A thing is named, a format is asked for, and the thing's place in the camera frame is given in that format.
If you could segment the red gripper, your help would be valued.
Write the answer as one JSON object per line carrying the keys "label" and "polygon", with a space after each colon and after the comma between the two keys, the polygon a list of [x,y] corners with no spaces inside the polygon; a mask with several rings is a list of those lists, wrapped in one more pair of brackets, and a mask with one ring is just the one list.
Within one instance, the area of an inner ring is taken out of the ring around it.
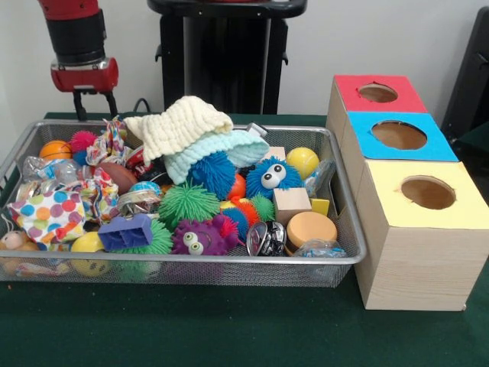
{"label": "red gripper", "polygon": [[118,64],[115,58],[106,57],[95,63],[75,66],[53,61],[50,65],[50,75],[59,91],[73,93],[73,103],[79,121],[87,120],[80,91],[104,93],[111,118],[118,115],[117,104],[112,92],[118,85]]}

